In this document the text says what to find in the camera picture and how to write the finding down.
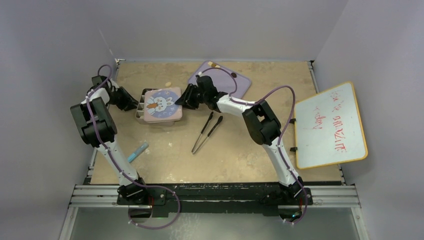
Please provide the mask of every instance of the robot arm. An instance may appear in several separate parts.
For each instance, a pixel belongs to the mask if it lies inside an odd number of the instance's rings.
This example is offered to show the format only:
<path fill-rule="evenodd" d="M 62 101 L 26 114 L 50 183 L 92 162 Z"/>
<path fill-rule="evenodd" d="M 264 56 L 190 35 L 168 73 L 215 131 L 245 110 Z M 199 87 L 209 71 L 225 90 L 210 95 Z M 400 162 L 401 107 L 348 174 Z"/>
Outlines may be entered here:
<path fill-rule="evenodd" d="M 87 96 L 90 107 L 96 118 L 96 125 L 102 142 L 99 142 L 94 130 L 90 114 L 87 109 L 87 99 L 80 104 L 70 108 L 74 121 L 79 131 L 79 135 L 86 144 L 92 145 L 96 150 L 101 152 L 111 166 L 114 166 L 113 156 L 117 165 L 126 175 L 133 181 L 139 181 L 140 177 L 135 168 L 127 161 L 123 151 L 121 150 L 116 134 L 117 128 L 107 109 L 107 105 L 116 105 L 119 109 L 128 111 L 137 107 L 137 101 L 129 95 L 123 88 L 119 87 L 113 80 L 109 79 L 108 84 L 97 89 L 95 88 L 106 79 L 105 76 L 95 76 L 92 78 L 93 87 L 88 91 Z M 132 184 L 130 180 L 125 178 L 117 168 L 113 168 L 119 179 L 119 185 L 129 186 Z"/>
<path fill-rule="evenodd" d="M 242 117 L 250 137 L 268 154 L 281 188 L 295 197 L 302 190 L 303 181 L 290 162 L 283 143 L 278 146 L 281 124 L 268 103 L 265 100 L 244 101 L 230 97 L 226 92 L 218 92 L 211 77 L 207 75 L 197 76 L 196 82 L 197 85 L 188 85 L 175 104 L 187 109 L 197 109 L 199 104 L 206 104 L 212 111 Z"/>
<path fill-rule="evenodd" d="M 268 154 L 268 157 L 271 160 L 272 165 L 274 166 L 275 171 L 277 173 L 279 183 L 282 184 L 285 187 L 289 187 L 290 185 L 296 183 L 296 179 L 292 176 L 290 171 L 287 169 L 287 167 L 285 166 L 285 164 L 284 164 L 284 162 L 283 162 L 283 160 L 282 160 L 282 158 L 281 158 L 281 156 L 278 152 L 278 137 L 276 137 L 274 140 L 272 140 L 270 142 L 270 144 L 263 143 L 263 141 L 261 140 L 262 137 L 260 136 L 261 130 L 258 129 L 258 127 L 253 126 L 253 125 L 257 125 L 257 126 L 260 125 L 260 122 L 256 121 L 256 120 L 258 120 L 257 115 L 254 114 L 254 110 L 252 110 L 252 108 L 254 108 L 255 106 L 249 105 L 249 104 L 254 104 L 255 102 L 245 101 L 245 100 L 242 100 L 242 99 L 237 99 L 235 97 L 233 97 L 232 99 L 236 100 L 239 103 L 235 103 L 235 102 L 231 101 L 229 95 L 222 96 L 217 102 L 217 107 L 218 107 L 219 111 L 221 113 L 228 113 L 228 114 L 235 115 L 237 117 L 244 118 L 246 125 L 247 125 L 247 128 L 249 130 L 250 136 L 253 138 L 253 140 L 257 144 L 262 143 L 261 145 L 262 145 L 263 149 L 265 149 L 265 152 Z M 275 120 L 277 121 L 276 125 L 278 125 L 278 129 L 280 129 L 281 125 L 279 124 L 276 117 L 274 119 L 272 119 L 271 121 L 275 121 Z M 292 163 L 289 161 L 289 156 L 287 155 L 287 152 L 284 149 L 283 143 L 281 143 L 280 147 L 281 147 L 281 152 L 284 156 L 284 159 L 288 160 L 287 163 L 290 165 L 291 171 L 294 173 L 296 178 L 298 178 L 299 174 L 292 167 Z"/>

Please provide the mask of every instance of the wooden table surface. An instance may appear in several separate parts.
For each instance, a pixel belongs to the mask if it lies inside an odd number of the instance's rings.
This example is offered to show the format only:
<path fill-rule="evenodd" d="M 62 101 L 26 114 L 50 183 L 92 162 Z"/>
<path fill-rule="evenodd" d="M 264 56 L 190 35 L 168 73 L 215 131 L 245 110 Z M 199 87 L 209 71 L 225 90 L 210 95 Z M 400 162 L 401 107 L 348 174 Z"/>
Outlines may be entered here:
<path fill-rule="evenodd" d="M 183 92 L 187 81 L 202 62 L 124 62 L 119 67 L 117 83 L 139 100 L 145 88 L 180 87 Z M 290 85 L 296 101 L 314 95 L 315 88 L 306 62 L 218 62 L 252 81 L 243 99 L 256 101 L 280 85 Z M 267 98 L 269 105 L 284 125 L 290 113 L 292 95 L 288 89 L 278 90 Z M 148 142 L 149 147 L 131 165 L 146 183 L 237 183 L 276 182 L 277 175 L 265 150 L 250 138 L 242 118 L 224 114 L 222 123 L 210 139 L 195 154 L 191 149 L 204 126 L 210 110 L 202 105 L 197 110 L 183 110 L 183 117 L 173 126 L 139 124 L 135 109 L 122 112 L 111 106 L 109 112 L 115 121 L 117 139 L 126 156 Z M 215 124 L 217 116 L 210 124 Z M 295 136 L 292 124 L 287 128 L 283 142 L 293 166 Z M 341 181 L 337 165 L 296 169 L 305 182 Z M 106 159 L 96 155 L 91 184 L 117 184 L 118 178 Z"/>

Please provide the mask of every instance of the purple cable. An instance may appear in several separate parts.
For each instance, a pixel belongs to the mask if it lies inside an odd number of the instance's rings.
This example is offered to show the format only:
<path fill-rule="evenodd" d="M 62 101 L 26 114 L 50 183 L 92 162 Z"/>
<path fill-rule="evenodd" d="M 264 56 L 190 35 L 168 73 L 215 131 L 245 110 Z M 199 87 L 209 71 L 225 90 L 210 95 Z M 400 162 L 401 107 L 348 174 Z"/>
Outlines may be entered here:
<path fill-rule="evenodd" d="M 132 219 L 131 219 L 131 216 L 130 216 L 130 213 L 129 213 L 129 211 L 128 211 L 128 218 L 129 218 L 129 222 L 131 223 L 131 224 L 133 224 L 133 225 L 135 225 L 135 226 L 137 226 L 137 227 L 141 227 L 141 228 L 144 228 L 144 229 L 151 229 L 151 230 L 156 230 L 156 229 L 163 229 L 163 228 L 166 228 L 166 227 L 168 227 L 169 225 L 171 225 L 171 224 L 173 224 L 176 220 L 177 220 L 177 218 L 180 216 L 180 210 L 181 210 L 181 203 L 180 203 L 180 199 L 178 198 L 178 196 L 175 194 L 175 192 L 174 191 L 172 191 L 171 189 L 169 189 L 169 188 L 167 188 L 167 187 L 165 187 L 165 186 L 159 186 L 159 185 L 143 185 L 143 184 L 140 184 L 140 183 L 138 183 L 138 182 L 136 182 L 136 181 L 134 181 L 134 180 L 132 180 L 131 178 L 130 178 L 130 176 L 128 176 L 124 171 L 122 171 L 122 169 L 118 166 L 118 164 L 117 164 L 117 162 L 115 161 L 115 159 L 114 159 L 114 156 L 112 155 L 112 153 L 111 153 L 111 149 L 103 142 L 103 140 L 102 140 L 102 138 L 100 137 L 100 133 L 99 133 L 99 130 L 98 130 L 98 128 L 97 128 L 97 124 L 96 124 L 96 121 L 95 121 L 95 117 L 94 117 L 94 114 L 93 114 L 93 111 L 92 111 L 92 109 L 91 109 L 91 106 L 90 106 L 90 97 L 91 97 L 91 95 L 93 95 L 93 93 L 96 91 L 96 90 L 98 90 L 99 88 L 101 88 L 108 80 L 109 80 L 109 78 L 111 77 L 111 75 L 112 75 L 112 67 L 110 66 L 110 65 L 108 65 L 108 64 L 105 64 L 105 65 L 102 65 L 99 69 L 98 69 L 98 71 L 97 71 L 97 74 L 99 74 L 100 73 L 100 70 L 103 68 L 103 67 L 108 67 L 109 69 L 110 69 L 110 72 L 109 72 L 109 75 L 108 75 L 108 77 L 98 86 L 98 87 L 96 87 L 96 89 L 94 90 L 94 91 L 91 91 L 91 92 L 89 92 L 88 93 L 88 95 L 87 95 L 87 97 L 86 97 L 86 101 L 87 101 L 87 109 L 88 109 L 88 112 L 89 112 L 89 114 L 90 114 L 90 118 L 91 118 L 91 120 L 92 120 L 92 123 L 93 123 L 93 127 L 94 127 L 94 132 L 95 132 L 95 135 L 96 135 L 96 137 L 97 137 L 97 140 L 99 141 L 99 143 L 107 150 L 107 154 L 109 155 L 109 157 L 110 157 L 110 160 L 112 161 L 112 163 L 113 163 L 113 165 L 115 166 L 115 168 L 118 170 L 118 172 L 120 172 L 126 179 L 128 179 L 131 183 L 133 183 L 133 184 L 135 184 L 136 186 L 139 186 L 139 187 L 141 187 L 141 188 L 161 188 L 161 189 L 165 189 L 165 190 L 167 190 L 168 192 L 171 192 L 172 193 L 172 195 L 173 196 L 175 196 L 175 199 L 176 199 L 176 201 L 177 201 L 177 204 L 178 204 L 178 210 L 177 210 L 177 213 L 176 213 L 176 215 L 175 215 L 175 217 L 170 221 L 170 222 L 168 222 L 167 224 L 165 224 L 165 225 L 162 225 L 162 226 L 145 226 L 145 225 L 141 225 L 141 224 L 138 224 L 138 223 L 136 223 L 136 222 L 134 222 Z"/>
<path fill-rule="evenodd" d="M 288 116 L 288 119 L 287 119 L 284 127 L 281 130 L 281 134 L 279 135 L 278 142 L 277 142 L 278 143 L 278 146 L 280 146 L 280 143 L 281 143 L 281 141 L 283 139 L 283 134 L 286 131 L 287 126 L 290 123 L 290 119 L 292 119 L 293 112 L 295 111 L 295 103 L 296 103 L 295 90 L 291 86 L 289 86 L 289 85 L 278 86 L 278 87 L 274 88 L 273 90 L 271 90 L 267 95 L 265 95 L 263 98 L 261 98 L 261 100 L 258 101 L 258 102 L 260 102 L 260 101 L 265 100 L 267 97 L 269 97 L 275 91 L 277 91 L 279 89 L 282 89 L 282 88 L 288 88 L 288 89 L 290 89 L 291 94 L 293 95 L 293 102 L 291 103 L 290 115 Z M 308 193 L 306 192 L 305 187 L 301 184 L 301 182 L 298 180 L 298 178 L 296 177 L 296 175 L 293 173 L 293 171 L 290 170 L 290 166 L 289 166 L 289 164 L 287 163 L 286 159 L 283 156 L 283 152 L 281 151 L 281 147 L 278 147 L 278 153 L 281 156 L 281 159 L 284 162 L 285 166 L 287 167 L 288 171 L 290 172 L 291 176 L 293 176 L 293 178 L 296 180 L 297 184 L 299 184 L 299 186 L 302 189 L 303 194 L 304 194 L 304 206 L 305 206 L 304 207 L 304 211 L 302 212 L 302 215 L 300 215 L 299 219 L 297 219 L 297 221 L 294 221 L 293 222 L 293 224 L 297 224 L 298 222 L 300 222 L 304 218 L 304 216 L 306 214 L 306 210 L 308 209 Z"/>
<path fill-rule="evenodd" d="M 231 75 L 231 73 L 229 73 L 227 70 L 224 70 L 224 69 L 222 69 L 220 67 L 210 67 L 210 68 L 207 68 L 206 70 L 204 70 L 202 73 L 204 73 L 206 71 L 209 71 L 211 69 L 219 69 L 221 71 L 224 71 L 225 73 L 227 73 L 232 78 L 232 80 L 234 81 L 234 84 L 235 84 L 235 90 L 232 91 L 232 92 L 230 92 L 228 95 L 229 95 L 229 99 L 231 100 L 231 102 L 236 103 L 236 104 L 242 104 L 242 105 L 247 105 L 247 106 L 254 106 L 254 105 L 257 105 L 258 103 L 264 101 L 266 98 L 268 98 L 271 94 L 273 94 L 275 91 L 277 91 L 279 89 L 282 89 L 282 88 L 288 88 L 288 89 L 290 89 L 291 94 L 293 96 L 293 102 L 291 103 L 290 115 L 288 116 L 288 119 L 285 122 L 285 125 L 282 128 L 281 134 L 280 134 L 280 136 L 278 138 L 278 146 L 280 146 L 280 143 L 281 143 L 281 141 L 283 139 L 283 134 L 286 131 L 287 126 L 290 123 L 290 119 L 292 119 L 293 112 L 295 111 L 295 103 L 296 103 L 295 90 L 291 86 L 289 86 L 289 85 L 278 86 L 278 87 L 274 88 L 273 90 L 271 90 L 270 92 L 268 92 L 265 96 L 263 96 L 261 99 L 259 99 L 255 103 L 245 103 L 245 102 L 237 101 L 237 100 L 234 100 L 233 98 L 231 98 L 231 95 L 237 91 L 237 82 L 236 82 L 236 79 Z M 302 220 L 302 218 L 304 217 L 304 215 L 306 213 L 306 210 L 308 209 L 308 193 L 306 192 L 305 187 L 301 184 L 301 182 L 298 180 L 298 178 L 296 177 L 296 175 L 293 173 L 293 171 L 290 170 L 290 166 L 289 166 L 289 164 L 287 163 L 286 159 L 283 156 L 283 152 L 281 151 L 281 147 L 278 147 L 278 153 L 281 156 L 281 159 L 284 162 L 285 166 L 287 167 L 288 171 L 290 172 L 291 176 L 293 176 L 293 178 L 296 180 L 297 184 L 299 184 L 300 188 L 302 189 L 302 191 L 304 193 L 304 198 L 305 198 L 305 200 L 304 200 L 304 211 L 303 211 L 302 215 L 299 217 L 299 219 L 297 219 L 297 221 L 293 222 L 293 224 L 297 224 L 298 222 L 300 222 Z"/>

